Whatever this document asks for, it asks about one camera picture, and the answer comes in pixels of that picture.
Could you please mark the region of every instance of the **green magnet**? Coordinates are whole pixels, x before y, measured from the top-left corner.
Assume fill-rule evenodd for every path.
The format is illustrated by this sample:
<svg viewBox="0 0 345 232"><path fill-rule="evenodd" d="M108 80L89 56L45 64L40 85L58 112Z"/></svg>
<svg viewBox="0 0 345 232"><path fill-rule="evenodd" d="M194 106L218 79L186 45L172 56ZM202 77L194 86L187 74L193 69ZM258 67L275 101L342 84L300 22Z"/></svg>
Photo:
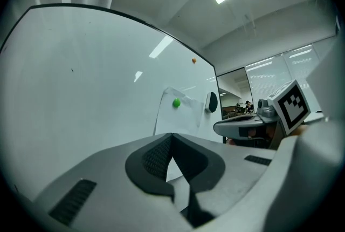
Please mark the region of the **green magnet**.
<svg viewBox="0 0 345 232"><path fill-rule="evenodd" d="M180 101L180 99L175 99L173 102L172 102L172 105L174 106L174 107L179 107L180 105L181 105L181 101Z"/></svg>

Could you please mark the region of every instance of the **white paper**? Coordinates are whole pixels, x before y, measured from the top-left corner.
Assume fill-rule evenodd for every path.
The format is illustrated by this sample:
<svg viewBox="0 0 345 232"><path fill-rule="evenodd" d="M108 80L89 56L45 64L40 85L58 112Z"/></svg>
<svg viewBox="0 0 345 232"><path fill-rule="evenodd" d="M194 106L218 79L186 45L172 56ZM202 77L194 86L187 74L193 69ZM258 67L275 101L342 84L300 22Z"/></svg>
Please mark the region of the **white paper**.
<svg viewBox="0 0 345 232"><path fill-rule="evenodd" d="M181 101L179 107L173 106L173 101L178 98ZM164 90L158 110L155 135L161 133L184 133L196 136L203 111L204 104L191 99L179 90L168 87ZM182 176L174 159L168 167L167 181Z"/></svg>

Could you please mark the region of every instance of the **whiteboard frame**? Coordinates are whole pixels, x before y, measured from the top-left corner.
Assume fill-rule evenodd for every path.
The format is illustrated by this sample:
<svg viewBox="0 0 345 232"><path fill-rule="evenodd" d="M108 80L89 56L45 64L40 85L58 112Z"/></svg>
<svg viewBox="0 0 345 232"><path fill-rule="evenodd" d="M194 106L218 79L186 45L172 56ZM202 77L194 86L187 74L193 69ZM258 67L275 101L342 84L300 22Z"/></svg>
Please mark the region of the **whiteboard frame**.
<svg viewBox="0 0 345 232"><path fill-rule="evenodd" d="M64 7L70 7L70 8L85 8L85 9L93 9L93 10L100 10L100 11L105 11L105 12L108 12L108 13L112 13L112 14L116 14L116 15L119 15L119 16L122 16L122 17L125 17L125 18L128 18L128 19L131 19L133 21L136 21L136 22L139 22L143 25L146 25L156 31L159 31L171 38L173 38L175 41L179 42L181 45L183 45L184 47L186 47L187 49L189 49L190 51L192 51L193 53L195 53L198 57L202 58L204 61L206 61L208 64L210 64L212 67L213 67L213 70L215 72L215 79L216 79L216 82L217 82L217 87L219 89L219 85L218 85L218 79L217 79L217 75L216 75L216 69L215 69L215 66L209 62L205 57L203 57L201 54L199 54L196 50L192 49L190 46L184 44L182 41L180 41L178 38L174 37L173 35L153 26L152 24L149 24L147 22L145 22L144 20L141 20L139 18L136 18L134 16L131 16L129 14L126 14L126 13L123 13L123 12L120 12L120 11L117 11L117 10L112 10L112 9L107 9L107 8L102 8L100 6L95 6L95 5L85 5L85 4L74 4L74 3L52 3L52 4L43 4L43 5L33 5L31 7L29 7L23 14L22 16L18 19L18 21L16 21L16 23L14 24L14 26L12 27L12 29L9 31L9 33L7 34L6 38L4 39L4 42L3 44L1 45L1 48L0 48L0 56L1 56L1 53L3 51L6 50L7 46L5 47L4 49L4 45L5 43L7 42L8 38L10 37L10 35L12 34L12 31L16 28L16 26L19 24L19 22L22 20L22 18L32 9L39 9L39 8L54 8L54 7L57 7L57 6L64 6ZM219 100L219 105L220 105L220 119L222 120L223 119L223 114L222 114L222 101L220 100L220 95L219 95L219 91L218 91L218 100Z"/></svg>

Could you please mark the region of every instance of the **black textured strip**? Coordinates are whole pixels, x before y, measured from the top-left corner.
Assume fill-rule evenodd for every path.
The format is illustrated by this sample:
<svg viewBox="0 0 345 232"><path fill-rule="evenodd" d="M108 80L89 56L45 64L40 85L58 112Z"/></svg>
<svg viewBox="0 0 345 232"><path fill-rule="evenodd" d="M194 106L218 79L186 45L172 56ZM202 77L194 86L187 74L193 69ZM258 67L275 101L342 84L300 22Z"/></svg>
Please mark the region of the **black textured strip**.
<svg viewBox="0 0 345 232"><path fill-rule="evenodd" d="M95 186L96 183L90 180L83 179L78 181L50 211L49 215L57 221L69 226Z"/></svg>
<svg viewBox="0 0 345 232"><path fill-rule="evenodd" d="M254 162L257 164L261 164L261 165L266 165L268 166L271 163L271 159L267 159L267 158L262 158L262 157L257 157L254 155L248 155L244 160L250 161L250 162Z"/></svg>

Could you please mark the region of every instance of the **person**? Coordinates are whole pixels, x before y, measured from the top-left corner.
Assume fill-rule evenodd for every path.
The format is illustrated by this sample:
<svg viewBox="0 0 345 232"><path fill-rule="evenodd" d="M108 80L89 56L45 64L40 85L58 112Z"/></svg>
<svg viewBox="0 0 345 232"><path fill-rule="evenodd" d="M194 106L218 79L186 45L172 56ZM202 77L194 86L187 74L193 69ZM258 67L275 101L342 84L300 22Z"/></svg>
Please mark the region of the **person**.
<svg viewBox="0 0 345 232"><path fill-rule="evenodd" d="M252 113L253 110L253 104L250 101L246 101L246 113Z"/></svg>

